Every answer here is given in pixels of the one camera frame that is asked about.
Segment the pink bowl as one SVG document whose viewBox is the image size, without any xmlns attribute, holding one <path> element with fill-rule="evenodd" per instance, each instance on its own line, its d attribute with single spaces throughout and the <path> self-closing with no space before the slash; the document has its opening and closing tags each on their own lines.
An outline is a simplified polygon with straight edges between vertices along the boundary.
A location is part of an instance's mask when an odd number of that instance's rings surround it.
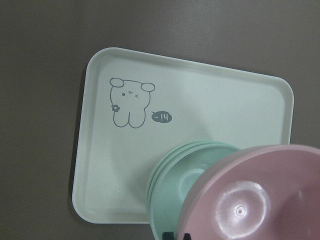
<svg viewBox="0 0 320 240">
<path fill-rule="evenodd" d="M 273 145 L 237 151 L 208 168 L 187 194 L 178 240 L 317 240 L 320 151 Z"/>
</svg>

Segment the green bowl stack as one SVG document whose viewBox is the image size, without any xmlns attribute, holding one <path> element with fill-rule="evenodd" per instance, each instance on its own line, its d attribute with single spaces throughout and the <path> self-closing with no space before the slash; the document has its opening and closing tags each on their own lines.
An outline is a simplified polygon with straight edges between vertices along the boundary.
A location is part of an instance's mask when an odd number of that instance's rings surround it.
<svg viewBox="0 0 320 240">
<path fill-rule="evenodd" d="M 185 198 L 213 164 L 239 148 L 213 140 L 195 140 L 165 154 L 154 166 L 146 189 L 146 214 L 156 240 L 173 240 Z"/>
</svg>

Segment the cream rabbit tray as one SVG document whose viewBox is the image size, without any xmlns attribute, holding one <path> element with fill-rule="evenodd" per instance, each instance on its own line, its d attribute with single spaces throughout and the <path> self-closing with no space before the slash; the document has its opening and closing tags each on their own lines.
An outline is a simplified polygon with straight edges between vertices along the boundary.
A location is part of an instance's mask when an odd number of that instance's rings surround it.
<svg viewBox="0 0 320 240">
<path fill-rule="evenodd" d="M 110 47 L 88 62 L 72 204 L 97 224 L 146 223 L 152 168 L 176 146 L 288 144 L 294 94 L 283 79 Z"/>
</svg>

